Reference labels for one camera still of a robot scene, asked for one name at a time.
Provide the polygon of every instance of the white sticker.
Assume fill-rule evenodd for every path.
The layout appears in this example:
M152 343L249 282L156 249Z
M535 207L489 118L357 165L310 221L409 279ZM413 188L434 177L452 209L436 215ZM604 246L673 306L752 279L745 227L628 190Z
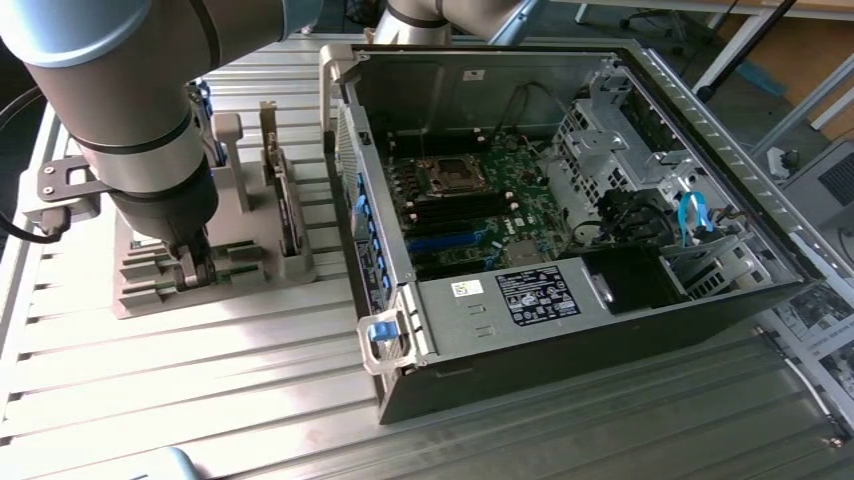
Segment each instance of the white sticker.
M483 80L484 76L485 70L465 70L463 71L463 82Z
M483 285L480 285L480 280L456 282L450 284L450 291L455 297L467 297L468 295L483 293Z

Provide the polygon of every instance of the side panel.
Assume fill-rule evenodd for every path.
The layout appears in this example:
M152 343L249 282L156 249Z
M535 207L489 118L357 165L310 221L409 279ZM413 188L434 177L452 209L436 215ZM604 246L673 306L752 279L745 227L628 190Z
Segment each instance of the side panel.
M516 348L416 368L381 398L389 424L697 344L789 298L785 285Z

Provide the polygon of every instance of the blue latch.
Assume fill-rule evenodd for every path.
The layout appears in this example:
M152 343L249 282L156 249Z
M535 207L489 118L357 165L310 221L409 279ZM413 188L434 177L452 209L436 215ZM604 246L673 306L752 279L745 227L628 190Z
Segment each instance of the blue latch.
M372 342L393 340L398 336L397 324L394 322L376 322L368 326L368 340Z
M364 207L366 206L366 202L368 202L368 197L366 195L358 195L358 198L356 198L356 204L353 205L353 210L356 212L362 211Z

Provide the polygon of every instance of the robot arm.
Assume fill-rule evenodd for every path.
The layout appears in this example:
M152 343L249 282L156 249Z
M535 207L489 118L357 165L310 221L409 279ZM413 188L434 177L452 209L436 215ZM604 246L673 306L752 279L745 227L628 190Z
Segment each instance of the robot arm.
M541 13L543 0L388 0L376 43L450 43L456 25L492 45L515 45Z
M184 85L309 23L317 1L5 0L26 64L133 230L164 240L184 285L209 283L217 206Z

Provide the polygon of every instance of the black wire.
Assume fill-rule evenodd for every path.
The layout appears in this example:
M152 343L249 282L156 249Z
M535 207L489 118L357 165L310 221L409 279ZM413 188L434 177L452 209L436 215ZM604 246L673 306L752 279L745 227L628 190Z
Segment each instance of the black wire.
M38 89L38 87L33 87L26 90L14 100L11 100L11 102L2 108L2 110L0 111L0 133L5 129L14 116L21 113L29 106L29 104L38 100L38 98L41 98L41 90ZM13 237L17 237L25 242L32 243L56 243L62 237L61 232L41 236L28 232L26 230L22 230L11 223L2 211L0 211L0 229L5 230L5 232Z
M672 228L672 222L671 222L669 217L667 216L667 214L663 212L663 210L660 208L657 208L655 205L652 205L651 203L641 203L640 204L640 208L647 208L647 209L652 210L652 213L655 213L655 215L664 222L664 226L667 227L667 230L669 231L669 235L672 236L672 240L677 244L681 239L676 236L676 229Z
M489 134L488 143L492 143L495 136L500 133L501 127L504 126L504 120L507 120L507 114L509 113L509 108L512 107L512 103L516 100L516 96L519 95L519 92L525 90L525 88L527 88L527 84L516 85L516 88L513 88L512 95L509 95L509 100L507 100L507 103L504 104L504 111L501 112L501 116L497 119L497 123L495 124L495 128L492 129L492 133Z
M844 253L844 258L848 260L848 263L854 266L854 259L851 259L851 254L848 253L848 247L844 246L844 238L841 238L843 237L841 231L843 231L841 228L836 228L836 235L839 236L839 247L841 247L841 253Z
M653 8L635 8L635 10L637 11L637 13L645 13L645 12L653 11L655 9ZM649 20L648 17L640 17L640 18L643 18L643 20L645 20L645 23L652 25L659 30L667 30L665 27L660 26L657 23L655 23L652 20Z
M529 98L528 87L536 87L537 89L540 89L545 93L545 95L548 95L548 97L555 101L555 103L560 107L560 111L563 112L563 114L567 116L569 115L568 107L563 104L563 101L560 100L560 98L557 98L557 95L555 95L555 93L551 91L551 89L545 85L543 85L539 82L523 83L521 85L516 86L516 88L512 91L512 95L509 95L509 100L507 100L507 104L504 105L504 111L501 112L501 116L497 120L497 124L495 125L495 128L492 129L492 133L489 134L489 143L492 143L495 136L497 135L501 127L504 126L504 121L507 120L507 114L509 113L509 109L516 100L516 96L519 95L519 92L524 92L524 100L521 101L521 110L519 111L519 115L516 117L513 126L519 124L519 121L521 120L521 115L524 114L524 110L528 106L528 98Z
M688 58L688 61L684 64L684 67L681 67L681 71L679 72L680 78L684 78L684 74L688 71L688 67L693 63L693 60L696 60L696 57L699 56L700 52L703 52L705 48L708 48L708 45L711 45L711 41L717 36L720 27L723 27L723 24L725 23L725 19L729 17L729 13L732 13L732 9L735 8L735 5L737 5L737 1L739 0L732 0L732 3L729 4L729 8L727 8L725 12L723 13L723 18L720 19L720 22L717 22L717 25L715 25L715 28L711 29L711 33L708 34L708 37L705 37L705 42L700 45L700 47L696 50L693 50L693 54L691 55L691 58Z

